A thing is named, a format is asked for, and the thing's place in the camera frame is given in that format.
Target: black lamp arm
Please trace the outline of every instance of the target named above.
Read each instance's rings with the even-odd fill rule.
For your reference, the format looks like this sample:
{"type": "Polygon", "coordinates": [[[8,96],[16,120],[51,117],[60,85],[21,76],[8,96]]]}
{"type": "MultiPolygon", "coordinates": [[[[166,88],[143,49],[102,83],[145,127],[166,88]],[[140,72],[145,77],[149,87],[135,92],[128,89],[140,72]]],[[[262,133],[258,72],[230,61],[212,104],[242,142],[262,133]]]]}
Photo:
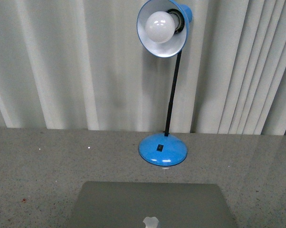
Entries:
{"type": "Polygon", "coordinates": [[[166,126],[165,126],[165,133],[164,136],[169,135],[170,131],[170,125],[171,125],[171,117],[172,117],[172,105],[173,105],[173,98],[175,96],[175,90],[176,90],[176,84],[177,84],[177,77],[179,72],[179,65],[180,65],[180,59],[181,59],[181,53],[182,50],[177,55],[176,60],[176,66],[175,66],[175,72],[173,74],[173,80],[172,80],[172,91],[171,91],[171,97],[170,102],[168,104],[168,110],[167,110],[167,118],[166,118],[166,126]]]}

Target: laptop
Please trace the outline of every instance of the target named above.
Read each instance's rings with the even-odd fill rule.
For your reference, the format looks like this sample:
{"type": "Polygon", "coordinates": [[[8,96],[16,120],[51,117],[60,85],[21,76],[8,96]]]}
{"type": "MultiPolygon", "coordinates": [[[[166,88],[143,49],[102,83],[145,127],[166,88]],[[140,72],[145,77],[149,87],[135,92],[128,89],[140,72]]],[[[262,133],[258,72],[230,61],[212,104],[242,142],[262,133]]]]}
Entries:
{"type": "Polygon", "coordinates": [[[84,183],[68,228],[236,228],[215,184],[84,183]]]}

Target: desk lamp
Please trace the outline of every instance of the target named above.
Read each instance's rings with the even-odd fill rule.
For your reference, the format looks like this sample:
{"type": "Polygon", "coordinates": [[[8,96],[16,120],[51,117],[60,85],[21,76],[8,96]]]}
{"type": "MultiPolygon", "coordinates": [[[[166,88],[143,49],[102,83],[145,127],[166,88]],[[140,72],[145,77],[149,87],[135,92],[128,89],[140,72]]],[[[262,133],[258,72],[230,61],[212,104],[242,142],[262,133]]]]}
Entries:
{"type": "Polygon", "coordinates": [[[137,32],[142,45],[157,57],[177,55],[165,132],[148,136],[139,144],[141,157],[159,166],[179,164],[187,155],[186,145],[169,134],[169,128],[182,48],[188,37],[191,20],[191,9],[174,0],[150,0],[138,14],[137,32]]]}

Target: lamp base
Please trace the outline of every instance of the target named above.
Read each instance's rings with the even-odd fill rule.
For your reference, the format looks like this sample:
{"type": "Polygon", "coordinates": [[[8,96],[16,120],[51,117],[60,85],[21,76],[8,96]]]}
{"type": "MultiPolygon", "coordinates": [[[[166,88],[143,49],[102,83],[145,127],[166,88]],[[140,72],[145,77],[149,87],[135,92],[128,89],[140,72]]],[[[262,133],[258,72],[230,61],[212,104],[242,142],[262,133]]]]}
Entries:
{"type": "Polygon", "coordinates": [[[186,145],[173,135],[154,134],[139,144],[139,153],[147,162],[159,166],[172,166],[184,161],[187,155],[186,145]]]}

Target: apple logo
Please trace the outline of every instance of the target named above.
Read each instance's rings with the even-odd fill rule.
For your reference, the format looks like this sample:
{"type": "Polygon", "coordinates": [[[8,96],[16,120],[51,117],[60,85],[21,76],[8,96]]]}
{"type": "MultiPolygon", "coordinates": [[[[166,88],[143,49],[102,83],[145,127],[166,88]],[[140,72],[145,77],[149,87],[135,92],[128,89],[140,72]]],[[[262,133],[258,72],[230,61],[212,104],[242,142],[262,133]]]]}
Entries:
{"type": "Polygon", "coordinates": [[[156,217],[146,217],[143,223],[145,223],[146,228],[161,228],[160,222],[156,217]]]}

